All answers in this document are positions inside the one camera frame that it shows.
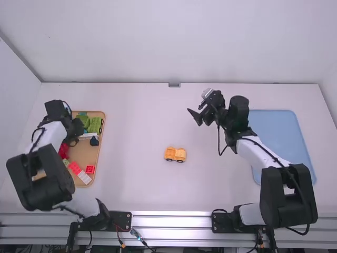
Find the tabletop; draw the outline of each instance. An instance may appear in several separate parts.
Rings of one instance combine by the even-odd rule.
[[[250,109],[286,109],[296,114],[315,168],[319,214],[334,216],[337,130],[315,84],[43,84],[19,149],[29,144],[32,131],[46,114],[44,102],[61,99],[73,110],[106,114],[95,181],[76,191],[101,199],[110,210],[230,211],[235,205],[258,202],[260,187],[250,165],[231,150],[219,157],[216,125],[198,127],[187,111],[197,109],[201,93],[208,87],[221,90],[227,105],[232,96],[242,95],[250,100]],[[185,148],[186,162],[165,161],[169,146]],[[22,211],[9,178],[1,188],[0,200],[7,209]]]

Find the orange toy car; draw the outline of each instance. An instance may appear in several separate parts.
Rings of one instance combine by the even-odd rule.
[[[168,147],[165,151],[165,160],[166,161],[177,161],[184,162],[186,161],[186,150],[183,148],[175,149],[174,147]]]

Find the green toy block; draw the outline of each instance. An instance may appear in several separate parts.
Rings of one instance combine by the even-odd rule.
[[[89,119],[89,116],[87,115],[76,115],[76,118],[80,119],[84,125],[84,128],[88,128],[89,125],[90,125],[90,119]]]
[[[68,168],[68,165],[70,164],[70,162],[67,159],[63,159],[62,161],[64,165]]]
[[[92,117],[90,119],[90,124],[103,125],[103,119],[101,117]]]
[[[93,117],[90,119],[90,126],[88,127],[89,133],[102,133],[102,125],[104,120],[101,117]]]

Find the white wall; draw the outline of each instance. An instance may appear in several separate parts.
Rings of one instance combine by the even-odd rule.
[[[41,82],[0,38],[0,187],[6,161],[18,154],[18,143]]]
[[[0,30],[47,82],[320,83],[337,122],[336,9],[335,0],[0,0]]]
[[[337,62],[324,74],[320,88],[326,104],[337,126]]]

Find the toy car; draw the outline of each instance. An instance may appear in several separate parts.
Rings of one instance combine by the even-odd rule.
[[[168,147],[165,151],[164,158],[169,162],[184,162],[186,161],[186,150],[183,148],[175,149],[174,147]]]
[[[102,133],[102,125],[104,120],[101,117],[93,117],[90,119],[90,126],[88,127],[89,133]]]

